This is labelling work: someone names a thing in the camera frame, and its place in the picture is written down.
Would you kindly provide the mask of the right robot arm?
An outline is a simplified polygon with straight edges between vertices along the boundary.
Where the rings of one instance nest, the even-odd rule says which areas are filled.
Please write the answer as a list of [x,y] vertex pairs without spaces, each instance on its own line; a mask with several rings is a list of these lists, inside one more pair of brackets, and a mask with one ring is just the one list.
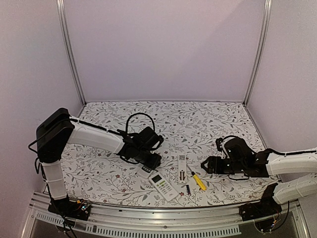
[[317,150],[315,148],[278,152],[271,148],[255,152],[246,141],[229,135],[216,139],[220,156],[209,156],[201,163],[208,174],[243,174],[248,178],[268,178],[282,174],[300,174],[303,177],[277,183],[271,187],[270,197],[264,198],[256,206],[260,216],[267,216],[275,209],[275,203],[283,204],[317,192]]

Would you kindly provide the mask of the slim white remote control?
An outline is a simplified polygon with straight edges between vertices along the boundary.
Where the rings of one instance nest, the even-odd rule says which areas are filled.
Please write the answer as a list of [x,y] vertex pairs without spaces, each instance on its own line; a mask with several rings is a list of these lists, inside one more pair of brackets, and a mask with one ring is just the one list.
[[187,172],[186,172],[186,156],[178,156],[178,183],[184,184],[187,181]]

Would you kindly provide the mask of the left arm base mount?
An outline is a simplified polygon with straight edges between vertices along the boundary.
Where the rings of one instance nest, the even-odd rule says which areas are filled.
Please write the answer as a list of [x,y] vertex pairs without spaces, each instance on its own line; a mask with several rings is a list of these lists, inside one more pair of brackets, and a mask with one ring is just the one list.
[[51,199],[48,211],[61,217],[87,221],[91,212],[91,203],[83,199],[71,201],[68,197],[59,200]]

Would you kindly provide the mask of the black-faced white remote control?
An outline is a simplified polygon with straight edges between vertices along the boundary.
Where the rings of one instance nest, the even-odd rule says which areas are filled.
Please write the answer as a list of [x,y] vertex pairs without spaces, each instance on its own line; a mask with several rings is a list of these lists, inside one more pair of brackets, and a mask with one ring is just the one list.
[[151,175],[157,173],[157,170],[151,170],[146,166],[142,166],[139,170],[138,170],[138,174],[140,177],[144,178],[144,179],[148,179]]

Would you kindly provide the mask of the yellow pry tool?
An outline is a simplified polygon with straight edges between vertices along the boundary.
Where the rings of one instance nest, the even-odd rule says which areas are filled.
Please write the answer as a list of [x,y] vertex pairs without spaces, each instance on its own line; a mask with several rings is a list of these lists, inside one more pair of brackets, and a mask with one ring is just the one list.
[[206,189],[207,189],[206,186],[205,186],[204,183],[201,181],[201,179],[197,176],[197,174],[196,174],[194,171],[192,171],[192,169],[191,169],[189,166],[187,166],[187,168],[189,169],[189,171],[190,171],[190,173],[191,173],[193,179],[195,180],[195,182],[196,182],[196,184],[199,186],[199,188],[200,188],[201,190],[203,190],[203,191],[206,191]]

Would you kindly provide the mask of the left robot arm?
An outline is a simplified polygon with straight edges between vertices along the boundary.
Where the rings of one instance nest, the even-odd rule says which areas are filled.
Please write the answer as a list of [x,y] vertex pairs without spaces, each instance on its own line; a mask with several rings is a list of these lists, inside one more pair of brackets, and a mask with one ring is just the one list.
[[67,198],[61,168],[61,155],[67,144],[80,144],[103,149],[118,155],[125,162],[133,159],[151,172],[161,163],[161,156],[154,151],[164,138],[156,134],[155,126],[141,132],[129,133],[127,129],[108,130],[71,116],[66,108],[59,108],[36,129],[37,157],[42,166],[45,182],[55,208],[63,215],[70,215],[73,203]]

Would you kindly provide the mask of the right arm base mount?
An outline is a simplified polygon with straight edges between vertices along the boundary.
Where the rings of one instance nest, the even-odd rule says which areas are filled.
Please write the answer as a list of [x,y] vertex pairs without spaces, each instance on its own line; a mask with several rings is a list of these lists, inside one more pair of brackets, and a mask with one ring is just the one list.
[[273,231],[279,221],[281,212],[281,205],[271,198],[239,206],[239,215],[242,221],[253,220],[255,228],[261,233]]

